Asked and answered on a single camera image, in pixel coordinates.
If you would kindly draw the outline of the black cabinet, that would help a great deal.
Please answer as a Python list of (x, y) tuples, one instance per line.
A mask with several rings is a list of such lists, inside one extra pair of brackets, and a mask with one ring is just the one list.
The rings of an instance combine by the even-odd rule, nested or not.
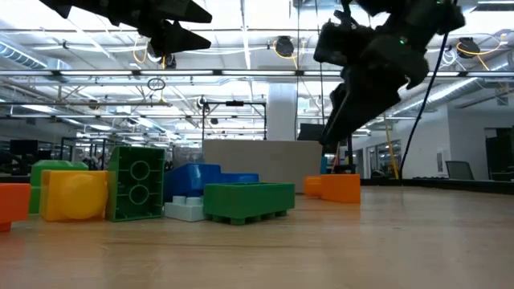
[(493, 181), (514, 181), (514, 128), (495, 128), (486, 137), (487, 170)]

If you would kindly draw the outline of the dark blue hollow brick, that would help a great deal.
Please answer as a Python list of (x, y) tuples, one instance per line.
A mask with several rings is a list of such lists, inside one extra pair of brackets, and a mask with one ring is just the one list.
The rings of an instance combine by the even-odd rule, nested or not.
[(221, 178), (221, 166), (214, 164), (189, 163), (164, 174), (164, 202), (171, 202), (173, 196), (201, 197), (207, 184), (214, 184)]

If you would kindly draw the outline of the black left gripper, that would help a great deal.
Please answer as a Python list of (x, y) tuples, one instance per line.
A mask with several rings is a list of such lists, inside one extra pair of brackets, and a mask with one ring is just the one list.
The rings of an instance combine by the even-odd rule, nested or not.
[(211, 41), (167, 19), (210, 23), (212, 15), (193, 0), (98, 0), (102, 12), (114, 26), (137, 28), (151, 38), (149, 52), (155, 57), (183, 51), (208, 49)]

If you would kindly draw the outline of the dark green two-hole brick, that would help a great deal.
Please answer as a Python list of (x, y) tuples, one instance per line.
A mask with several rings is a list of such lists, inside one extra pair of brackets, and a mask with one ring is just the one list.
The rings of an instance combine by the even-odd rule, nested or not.
[(111, 222), (160, 218), (163, 212), (165, 150), (116, 146), (108, 165)]

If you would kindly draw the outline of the black metal rig frame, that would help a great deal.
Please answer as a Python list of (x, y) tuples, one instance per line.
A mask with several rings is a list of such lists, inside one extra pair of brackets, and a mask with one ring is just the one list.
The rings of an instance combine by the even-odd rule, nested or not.
[[(213, 104), (214, 107), (210, 110), (210, 112), (213, 112), (219, 105), (224, 105), (226, 107), (243, 107), (243, 106), (250, 106), (254, 110), (257, 111), (258, 114), (261, 115), (263, 118), (264, 124), (263, 124), (263, 139), (267, 140), (267, 104), (264, 102), (245, 102), (241, 100), (227, 100), (227, 101), (208, 101), (206, 100), (206, 104)], [(260, 105), (263, 107), (263, 114), (261, 114), (256, 106)], [(206, 112), (202, 111), (202, 142), (205, 140), (206, 135)]]

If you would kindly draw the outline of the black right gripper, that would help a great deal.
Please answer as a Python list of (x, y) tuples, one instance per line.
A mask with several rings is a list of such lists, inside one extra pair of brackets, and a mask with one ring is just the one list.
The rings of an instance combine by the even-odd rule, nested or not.
[(332, 111), (321, 145), (346, 140), (364, 124), (400, 101), (398, 89), (411, 89), (427, 76), (422, 53), (392, 35), (373, 37), (341, 71), (342, 82), (330, 93)]

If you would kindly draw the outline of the orange single-stud brick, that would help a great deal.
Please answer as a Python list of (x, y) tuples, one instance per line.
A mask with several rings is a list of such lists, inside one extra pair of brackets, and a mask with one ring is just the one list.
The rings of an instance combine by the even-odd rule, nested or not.
[(304, 194), (325, 201), (361, 203), (359, 174), (321, 174), (304, 179)]

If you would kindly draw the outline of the green two-stud brick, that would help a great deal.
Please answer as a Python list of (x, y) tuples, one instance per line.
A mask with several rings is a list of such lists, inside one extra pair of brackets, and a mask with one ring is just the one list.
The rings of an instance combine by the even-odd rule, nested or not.
[(62, 160), (41, 160), (33, 164), (31, 167), (30, 185), (31, 198), (29, 204), (29, 213), (37, 214), (39, 212), (40, 191), (41, 191), (41, 174), (43, 170), (82, 170), (87, 171), (88, 166), (82, 162), (70, 162)]

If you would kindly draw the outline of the light grey plastic bin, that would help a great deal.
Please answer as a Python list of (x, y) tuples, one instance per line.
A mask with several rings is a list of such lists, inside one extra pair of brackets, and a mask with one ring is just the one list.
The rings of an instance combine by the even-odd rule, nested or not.
[(304, 179), (320, 173), (322, 146), (315, 141), (206, 140), (205, 162), (225, 173), (257, 173), (261, 181), (292, 183), (304, 192)]

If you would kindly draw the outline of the light cyan brick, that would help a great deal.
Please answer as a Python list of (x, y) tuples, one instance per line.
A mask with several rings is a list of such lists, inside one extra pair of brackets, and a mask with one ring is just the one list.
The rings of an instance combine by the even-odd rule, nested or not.
[(173, 196), (171, 202), (164, 204), (164, 213), (167, 218), (183, 222), (199, 222), (206, 219), (202, 197)]

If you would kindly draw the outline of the red-orange brick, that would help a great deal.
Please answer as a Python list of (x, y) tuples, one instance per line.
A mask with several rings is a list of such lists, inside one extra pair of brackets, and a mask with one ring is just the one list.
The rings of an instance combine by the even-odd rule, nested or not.
[(0, 183), (0, 233), (9, 232), (13, 222), (27, 219), (30, 198), (30, 184)]

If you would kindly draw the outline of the grey office chair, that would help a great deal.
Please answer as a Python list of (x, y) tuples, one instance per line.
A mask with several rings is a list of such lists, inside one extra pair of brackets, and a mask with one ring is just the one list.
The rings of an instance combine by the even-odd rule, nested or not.
[(446, 161), (448, 177), (453, 180), (474, 181), (471, 166), (467, 161)]

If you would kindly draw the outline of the long dark green brick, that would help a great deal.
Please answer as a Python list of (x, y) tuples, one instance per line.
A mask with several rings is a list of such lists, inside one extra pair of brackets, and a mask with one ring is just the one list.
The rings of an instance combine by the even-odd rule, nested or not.
[(206, 218), (236, 226), (284, 217), (294, 207), (292, 183), (209, 184), (203, 193)]

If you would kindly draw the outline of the yellow single-stud brick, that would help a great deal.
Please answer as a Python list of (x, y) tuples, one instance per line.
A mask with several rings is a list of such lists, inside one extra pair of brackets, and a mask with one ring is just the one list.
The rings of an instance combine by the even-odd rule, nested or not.
[(108, 172), (43, 170), (39, 215), (46, 222), (105, 218)]

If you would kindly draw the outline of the large blue stepped brick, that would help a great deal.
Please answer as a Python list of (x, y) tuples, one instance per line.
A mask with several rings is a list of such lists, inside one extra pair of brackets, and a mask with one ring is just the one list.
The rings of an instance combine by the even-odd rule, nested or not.
[(259, 183), (257, 173), (221, 173), (218, 179), (220, 183)]

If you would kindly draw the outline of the black background monitor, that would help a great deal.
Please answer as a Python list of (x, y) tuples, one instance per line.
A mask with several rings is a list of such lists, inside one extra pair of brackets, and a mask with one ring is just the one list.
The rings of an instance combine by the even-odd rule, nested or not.
[(39, 151), (39, 142), (37, 140), (10, 140), (10, 153), (23, 155), (36, 155)]
[(300, 125), (300, 132), (297, 140), (313, 140), (319, 141), (323, 135), (324, 125), (322, 124), (306, 124)]

